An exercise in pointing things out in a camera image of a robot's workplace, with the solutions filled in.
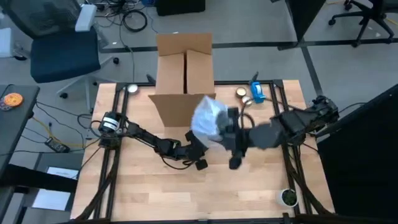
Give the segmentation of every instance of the desk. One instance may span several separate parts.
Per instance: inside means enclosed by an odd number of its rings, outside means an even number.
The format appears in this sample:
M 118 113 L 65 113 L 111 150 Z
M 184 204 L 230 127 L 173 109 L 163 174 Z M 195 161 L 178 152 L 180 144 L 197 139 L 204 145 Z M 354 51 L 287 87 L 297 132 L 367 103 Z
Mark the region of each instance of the desk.
M 7 85 L 0 85 L 0 94 L 6 88 Z M 39 94 L 39 87 L 11 85 L 7 88 L 4 96 L 8 93 L 21 94 L 24 97 L 24 102 L 10 111 L 0 111 L 0 154 L 14 152 L 27 120 L 33 115 L 32 109 L 36 103 L 37 94 Z M 11 156 L 0 156 L 0 177 Z M 13 187 L 0 187 L 0 221 L 3 219 L 13 193 Z
M 239 106 L 234 96 L 237 87 L 239 85 L 216 86 L 216 99 L 228 106 Z M 299 81 L 284 81 L 284 88 L 289 104 L 305 108 Z M 179 139 L 184 144 L 183 135 L 188 128 L 164 128 L 155 105 L 148 97 L 154 94 L 154 90 L 154 87 L 141 87 L 138 95 L 130 96 L 127 117 L 161 138 Z M 263 90 L 266 96 L 270 95 L 268 86 L 264 86 Z M 115 84 L 99 86 L 93 120 L 101 120 L 104 113 L 111 110 L 114 92 Z M 119 111 L 122 101 L 121 93 Z M 245 112 L 254 118 L 256 124 L 274 116 L 272 103 L 268 101 L 252 105 Z M 306 143 L 316 147 L 312 138 L 307 138 Z M 83 162 L 97 148 L 87 148 Z M 301 152 L 308 187 L 332 212 L 333 204 L 318 154 L 305 146 L 302 146 Z M 79 216 L 96 193 L 103 154 L 104 151 L 100 150 L 84 166 L 78 180 L 71 218 Z M 197 171 L 192 166 L 187 170 L 174 170 L 167 167 L 151 148 L 124 138 L 112 221 L 272 218 L 281 217 L 283 212 L 294 215 L 291 208 L 281 207 L 275 201 L 276 194 L 288 187 L 280 148 L 265 151 L 248 149 L 238 170 L 229 170 L 230 156 L 230 152 L 214 143 L 205 156 L 208 168 Z M 168 162 L 173 166 L 181 166 L 180 161 Z M 304 211 L 301 199 L 299 202 L 301 211 Z

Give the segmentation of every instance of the white plastic bag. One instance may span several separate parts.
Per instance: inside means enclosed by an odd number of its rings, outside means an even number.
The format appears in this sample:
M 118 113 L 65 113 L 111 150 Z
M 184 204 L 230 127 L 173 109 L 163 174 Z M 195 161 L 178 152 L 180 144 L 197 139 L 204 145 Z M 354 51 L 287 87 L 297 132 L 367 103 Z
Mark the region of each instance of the white plastic bag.
M 220 141 L 220 130 L 228 125 L 228 107 L 208 96 L 203 97 L 192 116 L 191 130 L 207 147 Z

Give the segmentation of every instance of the black panel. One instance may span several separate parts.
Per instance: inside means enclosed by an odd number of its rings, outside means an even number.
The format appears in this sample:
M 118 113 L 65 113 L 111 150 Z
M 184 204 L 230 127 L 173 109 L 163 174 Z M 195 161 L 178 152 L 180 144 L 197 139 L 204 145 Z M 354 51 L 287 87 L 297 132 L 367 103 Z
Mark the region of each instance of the black panel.
M 205 0 L 157 0 L 155 5 L 160 16 L 203 12 L 206 9 Z
M 297 41 L 303 38 L 325 0 L 288 0 Z
M 318 145 L 339 215 L 397 219 L 397 115 L 398 85 L 341 119 Z

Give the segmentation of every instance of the white paper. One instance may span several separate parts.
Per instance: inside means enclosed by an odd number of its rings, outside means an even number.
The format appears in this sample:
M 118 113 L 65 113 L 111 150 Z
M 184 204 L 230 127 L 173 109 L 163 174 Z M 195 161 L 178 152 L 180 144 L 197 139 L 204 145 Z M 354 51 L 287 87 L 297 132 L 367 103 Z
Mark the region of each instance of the white paper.
M 62 177 L 68 177 L 71 179 L 74 178 L 76 180 L 78 171 L 58 167 L 49 167 L 47 173 L 59 175 Z M 38 194 L 36 195 L 32 207 L 64 211 L 67 207 L 69 197 L 70 193 L 68 192 L 40 189 Z

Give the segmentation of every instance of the green plant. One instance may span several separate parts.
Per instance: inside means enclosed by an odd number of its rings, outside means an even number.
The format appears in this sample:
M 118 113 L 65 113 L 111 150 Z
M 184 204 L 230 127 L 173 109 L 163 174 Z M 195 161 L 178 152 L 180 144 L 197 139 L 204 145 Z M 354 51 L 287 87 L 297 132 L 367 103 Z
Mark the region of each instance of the green plant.
M 297 202 L 297 195 L 296 192 L 294 192 L 291 189 L 285 190 L 282 193 L 282 200 L 286 203 L 288 206 L 293 206 Z

